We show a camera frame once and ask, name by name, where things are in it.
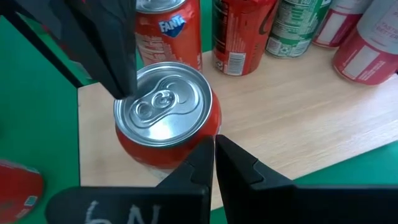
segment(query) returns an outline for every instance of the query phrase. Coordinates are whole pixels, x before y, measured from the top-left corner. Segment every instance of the light wood surface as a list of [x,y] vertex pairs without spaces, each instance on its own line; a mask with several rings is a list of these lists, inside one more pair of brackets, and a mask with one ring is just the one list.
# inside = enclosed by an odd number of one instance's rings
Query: light wood surface
[[[221,103],[221,133],[291,179],[398,139],[398,77],[354,84],[333,71],[333,53],[311,46],[296,59],[265,55],[239,78],[218,73],[204,53],[203,73]],[[94,84],[78,97],[81,184],[155,186],[159,179],[116,138],[111,95]],[[211,207],[220,206],[214,179]]]

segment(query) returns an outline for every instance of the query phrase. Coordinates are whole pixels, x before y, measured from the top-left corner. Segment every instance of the can rim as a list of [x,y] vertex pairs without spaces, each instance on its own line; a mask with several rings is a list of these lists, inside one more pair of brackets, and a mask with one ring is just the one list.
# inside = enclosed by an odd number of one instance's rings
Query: can rim
[[141,146],[147,146],[147,147],[156,147],[156,148],[165,148],[165,147],[172,147],[175,145],[180,144],[181,142],[186,141],[187,139],[191,138],[194,134],[196,134],[208,121],[208,118],[210,117],[211,110],[213,109],[213,92],[211,90],[210,84],[206,80],[206,78],[201,74],[199,71],[196,69],[185,65],[183,63],[179,62],[159,62],[159,63],[154,63],[152,65],[148,65],[140,70],[137,71],[137,82],[139,83],[139,79],[144,77],[146,74],[153,72],[154,70],[162,69],[162,68],[167,68],[167,67],[172,67],[172,68],[177,68],[181,70],[186,70],[187,73],[190,75],[193,75],[195,78],[198,78],[201,83],[200,85],[202,87],[201,91],[203,92],[203,107],[206,110],[204,113],[199,116],[199,121],[195,123],[194,128],[189,129],[186,133],[181,134],[180,136],[173,137],[171,139],[168,139],[167,141],[164,140],[146,140],[144,137],[133,133],[130,128],[128,128],[128,125],[125,122],[125,114],[123,113],[125,101],[124,100],[114,100],[113,103],[113,113],[114,113],[114,119],[116,126],[118,129],[123,133],[125,137],[130,139],[131,141],[141,145]]
[[140,4],[142,1],[138,0],[136,2],[136,11],[143,14],[160,14],[164,12],[170,12],[173,11],[174,9],[179,8],[183,3],[185,3],[185,1],[186,0],[178,0],[178,2],[175,5],[166,7],[164,9],[149,9]]

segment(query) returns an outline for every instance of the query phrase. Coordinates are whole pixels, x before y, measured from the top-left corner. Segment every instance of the red soda can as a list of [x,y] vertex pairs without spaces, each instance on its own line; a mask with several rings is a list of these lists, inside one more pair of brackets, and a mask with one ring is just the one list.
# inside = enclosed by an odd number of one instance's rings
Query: red soda can
[[44,182],[31,167],[0,159],[0,223],[14,223],[41,198]]
[[372,0],[332,1],[312,42],[321,47],[340,46],[371,3]]
[[333,58],[336,71],[378,85],[398,68],[398,0],[373,1]]
[[146,167],[169,172],[205,137],[220,130],[220,103],[205,77],[177,62],[137,72],[137,96],[114,101],[116,135]]
[[138,0],[137,48],[144,65],[181,62],[201,71],[198,0]]
[[213,0],[213,63],[227,75],[253,72],[260,64],[277,0]]

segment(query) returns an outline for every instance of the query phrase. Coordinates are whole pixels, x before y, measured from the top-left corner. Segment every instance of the green soda can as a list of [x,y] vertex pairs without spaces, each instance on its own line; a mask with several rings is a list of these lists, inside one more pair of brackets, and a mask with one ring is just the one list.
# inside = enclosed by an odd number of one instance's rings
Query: green soda can
[[281,0],[266,50],[275,57],[293,58],[307,51],[331,0]]

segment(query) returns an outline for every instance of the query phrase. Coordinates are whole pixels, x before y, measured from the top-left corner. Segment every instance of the green mat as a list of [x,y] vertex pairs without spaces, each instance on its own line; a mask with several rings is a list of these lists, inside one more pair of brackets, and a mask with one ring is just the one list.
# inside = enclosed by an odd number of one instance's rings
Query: green mat
[[[211,23],[211,1],[202,3],[202,24]],[[40,34],[65,64],[88,84],[52,40]],[[211,30],[202,30],[204,51]],[[78,185],[76,89],[4,18],[0,18],[0,158],[36,167],[46,179],[44,199],[19,223],[45,223],[46,201]],[[397,184],[398,143],[341,162],[300,179],[298,184]],[[211,223],[226,223],[223,209]]]

